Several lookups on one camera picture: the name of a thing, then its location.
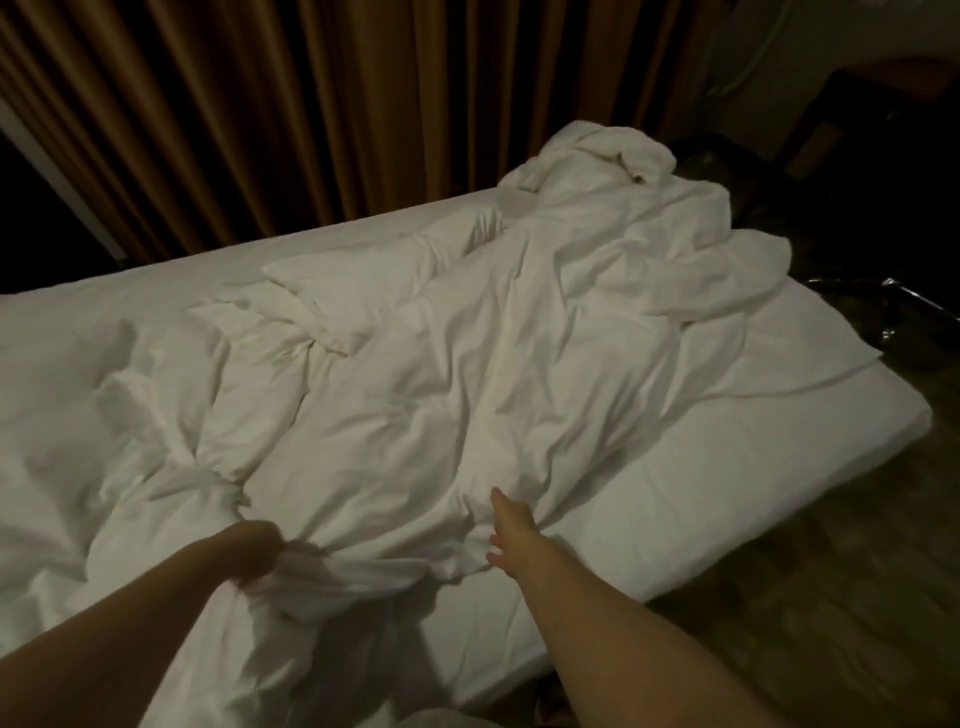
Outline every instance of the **curtain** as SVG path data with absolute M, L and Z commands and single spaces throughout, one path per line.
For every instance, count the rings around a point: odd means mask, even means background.
M 5 0 L 0 93 L 151 262 L 496 184 L 567 121 L 668 133 L 723 0 Z

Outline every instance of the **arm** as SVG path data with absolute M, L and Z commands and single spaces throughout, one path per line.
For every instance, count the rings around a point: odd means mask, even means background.
M 502 553 L 487 558 L 522 590 L 583 725 L 782 725 L 682 630 L 540 534 L 529 508 L 499 489 L 492 501 Z
M 214 590 L 282 549 L 272 523 L 237 523 L 24 644 L 0 660 L 0 725 L 137 725 Z

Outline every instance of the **white bed sheet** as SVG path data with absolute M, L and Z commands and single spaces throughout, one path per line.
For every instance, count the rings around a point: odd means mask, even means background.
M 647 600 L 929 427 L 923 397 L 881 363 L 799 394 L 702 401 L 647 451 L 625 456 L 636 458 L 626 467 L 601 468 L 547 531 L 575 545 L 611 584 Z M 702 497 L 705 489 L 711 497 Z M 640 532 L 642 552 L 632 538 Z M 481 704 L 548 665 L 519 590 L 502 572 L 422 583 L 326 627 L 291 724 L 322 718 L 372 728 L 441 703 Z
M 0 347 L 122 318 L 161 316 L 213 297 L 224 286 L 256 279 L 270 261 L 386 240 L 463 206 L 494 199 L 495 191 L 485 190 L 0 298 Z M 649 598 L 682 583 L 827 487 L 886 459 L 928 425 L 923 399 L 880 364 L 790 397 L 702 402 L 597 497 L 569 509 L 550 530 L 575 542 L 586 561 L 614 585 Z M 702 450 L 691 451 L 690 442 L 702 442 Z M 598 475 L 598 482 L 605 479 Z M 670 484 L 669 499 L 663 483 Z M 707 510 L 698 499 L 705 484 L 726 494 L 707 499 Z M 642 498 L 641 493 L 656 497 Z M 697 505 L 697 527 L 691 529 L 692 503 Z M 631 551 L 630 534 L 638 529 L 658 530 L 657 552 Z M 669 578 L 654 583 L 646 577 L 653 572 Z M 338 641 L 348 643 L 349 650 L 337 651 Z M 299 707 L 317 706 L 318 694 L 310 689 L 324 688 L 320 697 L 336 692 L 337 700 L 324 703 L 330 709 L 324 724 L 330 725 L 335 724 L 335 708 L 349 705 L 350 714 L 358 716 L 386 696 L 394 698 L 393 707 L 401 714 L 428 703 L 482 700 L 538 672 L 546 661 L 516 587 L 495 571 L 439 590 L 423 584 L 389 602 L 361 605 L 325 630 L 317 654 L 321 679 L 304 686 Z M 389 664 L 375 664 L 370 672 L 371 660 L 376 663 L 374 658 L 383 654 L 390 655 Z
M 291 255 L 382 242 L 422 228 L 467 206 L 490 205 L 495 189 L 383 215 L 255 240 L 230 248 L 132 268 L 36 291 L 0 296 L 0 348 L 79 331 L 120 319 L 142 320 L 178 311 L 262 279 L 260 269 Z

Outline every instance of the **crumpled duvet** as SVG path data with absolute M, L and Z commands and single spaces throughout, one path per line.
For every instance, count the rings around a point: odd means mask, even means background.
M 22 537 L 0 553 L 6 648 L 190 541 L 270 519 L 295 543 L 249 594 L 218 590 L 144 724 L 278 724 L 325 618 L 485 566 L 491 487 L 542 522 L 697 400 L 876 358 L 839 314 L 804 316 L 822 304 L 786 284 L 786 240 L 732 231 L 726 191 L 673 165 L 636 130 L 576 122 L 496 206 L 276 261 L 174 318 L 3 352 L 0 527 Z M 81 383 L 24 404 L 63 378 L 61 350 Z M 55 416 L 88 440 L 63 446 L 86 468 L 68 489 L 31 467 L 56 444 L 24 454 Z M 36 557 L 37 539 L 81 551 L 83 572 Z M 21 618 L 29 600 L 39 617 Z

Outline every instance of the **hand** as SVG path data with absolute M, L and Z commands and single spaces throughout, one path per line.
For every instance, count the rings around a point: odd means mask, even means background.
M 274 570 L 286 546 L 280 529 L 269 521 L 240 521 L 209 539 L 227 572 L 243 586 Z
M 499 488 L 493 489 L 490 500 L 494 531 L 490 543 L 501 553 L 488 553 L 487 561 L 517 579 L 529 561 L 530 552 L 536 550 L 536 544 L 545 541 L 546 537 L 540 533 L 525 503 L 510 500 Z

